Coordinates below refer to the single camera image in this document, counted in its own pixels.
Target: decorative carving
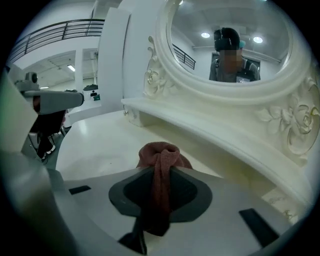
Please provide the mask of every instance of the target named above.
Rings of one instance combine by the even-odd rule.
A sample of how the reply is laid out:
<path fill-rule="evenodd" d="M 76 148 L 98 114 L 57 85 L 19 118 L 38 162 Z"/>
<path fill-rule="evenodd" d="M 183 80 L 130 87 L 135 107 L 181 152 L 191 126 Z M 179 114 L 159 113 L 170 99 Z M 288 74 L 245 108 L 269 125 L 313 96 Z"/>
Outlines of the decorative carving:
<path fill-rule="evenodd" d="M 300 93 L 289 96 L 287 108 L 272 105 L 255 114 L 261 121 L 268 122 L 269 134 L 282 133 L 284 150 L 289 149 L 305 164 L 306 153 L 316 141 L 320 128 L 319 90 L 311 77 L 307 77 L 299 89 Z"/>
<path fill-rule="evenodd" d="M 291 212 L 290 210 L 285 210 L 283 215 L 288 219 L 291 220 L 293 217 L 298 216 L 296 213 Z"/>
<path fill-rule="evenodd" d="M 167 96 L 175 84 L 169 79 L 158 59 L 152 36 L 149 36 L 149 42 L 152 43 L 152 47 L 148 48 L 152 52 L 152 56 L 144 77 L 144 95 L 155 99 L 160 95 Z"/>

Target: white column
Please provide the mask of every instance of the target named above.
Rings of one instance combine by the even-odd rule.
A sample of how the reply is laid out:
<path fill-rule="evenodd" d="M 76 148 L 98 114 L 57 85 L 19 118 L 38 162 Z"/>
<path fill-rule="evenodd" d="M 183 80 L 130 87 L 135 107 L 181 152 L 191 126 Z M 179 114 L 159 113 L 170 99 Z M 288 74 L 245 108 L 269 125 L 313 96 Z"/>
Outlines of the white column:
<path fill-rule="evenodd" d="M 123 53 L 130 12 L 110 8 L 99 43 L 97 81 L 103 113 L 123 109 Z"/>
<path fill-rule="evenodd" d="M 84 89 L 84 78 L 82 71 L 82 62 L 83 62 L 83 49 L 77 49 L 75 51 L 75 88 L 79 93 L 82 93 Z"/>
<path fill-rule="evenodd" d="M 93 83 L 95 85 L 97 85 L 98 62 L 97 62 L 97 59 L 95 58 L 95 53 L 93 51 L 90 52 L 90 57 L 91 57 L 91 65 L 92 65 L 92 70 L 93 70 Z"/>

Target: white vanity table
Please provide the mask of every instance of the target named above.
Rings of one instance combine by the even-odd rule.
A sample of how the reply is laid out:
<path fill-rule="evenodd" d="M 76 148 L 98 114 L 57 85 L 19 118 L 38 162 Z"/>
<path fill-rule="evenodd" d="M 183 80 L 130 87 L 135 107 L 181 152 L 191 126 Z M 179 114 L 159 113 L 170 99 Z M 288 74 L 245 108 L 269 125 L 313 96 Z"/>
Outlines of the white vanity table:
<path fill-rule="evenodd" d="M 319 70 L 309 49 L 285 20 L 288 55 L 273 79 L 239 87 L 199 78 L 172 54 L 179 2 L 163 5 L 149 37 L 144 97 L 123 99 L 124 111 L 73 124 L 56 169 L 64 180 L 126 171 L 145 144 L 166 141 L 195 170 L 243 185 L 296 222 L 314 200 L 303 168 L 320 127 Z"/>

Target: wall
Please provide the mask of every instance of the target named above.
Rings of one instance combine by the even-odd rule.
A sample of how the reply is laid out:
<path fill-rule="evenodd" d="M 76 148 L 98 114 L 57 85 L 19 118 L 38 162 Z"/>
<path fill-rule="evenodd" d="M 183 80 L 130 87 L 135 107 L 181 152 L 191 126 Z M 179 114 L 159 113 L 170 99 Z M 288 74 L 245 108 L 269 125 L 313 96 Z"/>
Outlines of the wall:
<path fill-rule="evenodd" d="M 24 70 L 26 67 L 47 59 L 51 56 L 63 54 L 70 51 L 82 51 L 83 49 L 98 48 L 99 36 L 88 36 L 70 38 L 39 47 L 14 62 L 19 68 Z"/>
<path fill-rule="evenodd" d="M 261 80 L 268 80 L 275 77 L 276 73 L 278 73 L 281 69 L 282 65 L 274 64 L 267 61 L 260 61 L 260 76 Z"/>
<path fill-rule="evenodd" d="M 123 95 L 142 97 L 144 78 L 151 58 L 149 36 L 154 36 L 156 18 L 165 0 L 123 0 L 118 9 L 131 12 L 123 53 Z"/>
<path fill-rule="evenodd" d="M 43 27 L 70 20 L 90 19 L 94 2 L 52 1 L 24 29 L 18 40 Z"/>
<path fill-rule="evenodd" d="M 94 83 L 94 79 L 93 78 L 83 79 L 83 88 L 86 87 L 86 86 L 90 86 L 93 83 Z M 41 89 L 41 90 L 63 92 L 65 90 L 75 90 L 75 89 L 76 89 L 76 82 L 75 82 L 75 80 L 71 80 L 71 81 L 63 82 L 63 83 L 57 84 L 55 86 L 50 86 L 47 89 Z"/>
<path fill-rule="evenodd" d="M 184 51 L 186 54 L 188 54 L 191 58 L 196 60 L 195 59 L 195 51 L 192 48 L 192 46 L 193 46 L 192 42 L 188 38 L 186 38 L 184 34 L 182 34 L 179 30 L 177 30 L 174 27 L 172 27 L 172 30 L 171 30 L 171 42 L 175 46 L 180 48 L 182 51 Z M 193 70 L 192 68 L 190 68 L 189 66 L 187 66 L 183 62 L 179 61 L 179 63 L 187 71 L 189 71 L 192 74 L 195 74 L 195 70 Z"/>
<path fill-rule="evenodd" d="M 97 80 L 105 113 L 123 109 L 123 54 L 130 12 L 110 8 L 99 43 Z"/>
<path fill-rule="evenodd" d="M 194 74 L 196 76 L 209 79 L 210 77 L 210 68 L 212 60 L 212 50 L 208 49 L 197 49 L 194 51 L 194 59 L 196 61 Z"/>

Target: black pad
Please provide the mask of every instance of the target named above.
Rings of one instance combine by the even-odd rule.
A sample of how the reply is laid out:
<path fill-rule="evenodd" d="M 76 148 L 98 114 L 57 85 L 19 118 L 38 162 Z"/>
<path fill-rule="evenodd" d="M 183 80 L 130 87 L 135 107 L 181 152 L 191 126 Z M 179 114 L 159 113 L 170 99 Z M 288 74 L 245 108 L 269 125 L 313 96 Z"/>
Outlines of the black pad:
<path fill-rule="evenodd" d="M 239 214 L 263 248 L 279 238 L 279 235 L 255 209 L 241 210 Z"/>
<path fill-rule="evenodd" d="M 75 194 L 85 192 L 90 189 L 91 189 L 91 187 L 89 187 L 89 186 L 78 186 L 78 187 L 70 188 L 69 192 L 71 195 L 75 195 Z"/>
<path fill-rule="evenodd" d="M 111 187 L 109 199 L 123 215 L 140 217 L 151 196 L 154 167 L 148 167 Z M 170 168 L 170 222 L 192 222 L 210 206 L 212 192 L 202 181 Z"/>

